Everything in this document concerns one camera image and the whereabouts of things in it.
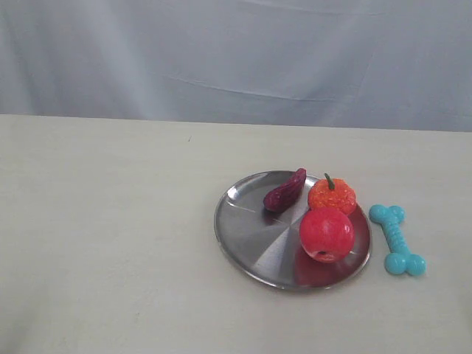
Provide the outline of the turquoise toy bone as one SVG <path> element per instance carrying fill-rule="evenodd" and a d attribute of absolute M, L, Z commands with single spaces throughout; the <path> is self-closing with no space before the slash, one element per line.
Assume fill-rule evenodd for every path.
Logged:
<path fill-rule="evenodd" d="M 393 275 L 408 274 L 419 277 L 425 274 L 426 260 L 411 253 L 400 225 L 405 220 L 405 210 L 400 206 L 375 204 L 369 208 L 369 219 L 383 231 L 390 253 L 384 259 L 384 268 Z"/>

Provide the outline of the purple toy sweet potato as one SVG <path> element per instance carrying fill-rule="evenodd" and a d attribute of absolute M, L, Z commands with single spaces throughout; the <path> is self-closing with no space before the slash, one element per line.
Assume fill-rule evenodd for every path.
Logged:
<path fill-rule="evenodd" d="M 281 213 L 291 207 L 302 193 L 306 177 L 306 169 L 299 168 L 285 183 L 268 192 L 263 199 L 265 209 Z"/>

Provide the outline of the round stainless steel plate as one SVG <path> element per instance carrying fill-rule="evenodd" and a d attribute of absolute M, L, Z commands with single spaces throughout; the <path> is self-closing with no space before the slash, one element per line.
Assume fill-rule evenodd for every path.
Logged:
<path fill-rule="evenodd" d="M 372 249 L 369 221 L 357 207 L 349 216 L 355 232 L 350 253 L 335 263 L 310 258 L 299 240 L 299 227 L 308 211 L 308 192 L 318 181 L 307 176 L 297 201 L 282 213 L 265 209 L 263 199 L 287 181 L 290 170 L 255 173 L 235 182 L 215 209 L 214 230 L 229 262 L 252 279 L 285 291 L 328 289 L 351 280 L 368 263 Z"/>

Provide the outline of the small orange pumpkin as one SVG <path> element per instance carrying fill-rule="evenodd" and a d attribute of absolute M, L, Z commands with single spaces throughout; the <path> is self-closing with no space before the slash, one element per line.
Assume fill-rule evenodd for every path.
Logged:
<path fill-rule="evenodd" d="M 331 178 L 327 173 L 319 179 L 308 193 L 310 209 L 330 207 L 345 215 L 352 214 L 357 207 L 355 190 L 343 179 Z"/>

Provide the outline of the red apple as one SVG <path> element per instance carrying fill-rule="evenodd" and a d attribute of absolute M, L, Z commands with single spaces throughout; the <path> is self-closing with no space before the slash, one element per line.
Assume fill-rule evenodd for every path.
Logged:
<path fill-rule="evenodd" d="M 332 207 L 308 211 L 303 217 L 299 238 L 305 253 L 320 263 L 344 259 L 355 243 L 355 231 L 350 219 Z"/>

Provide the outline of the white backdrop cloth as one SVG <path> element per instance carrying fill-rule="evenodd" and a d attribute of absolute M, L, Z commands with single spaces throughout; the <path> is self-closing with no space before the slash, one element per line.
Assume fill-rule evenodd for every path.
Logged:
<path fill-rule="evenodd" d="M 469 1 L 3 1 L 1 112 L 471 129 Z"/>

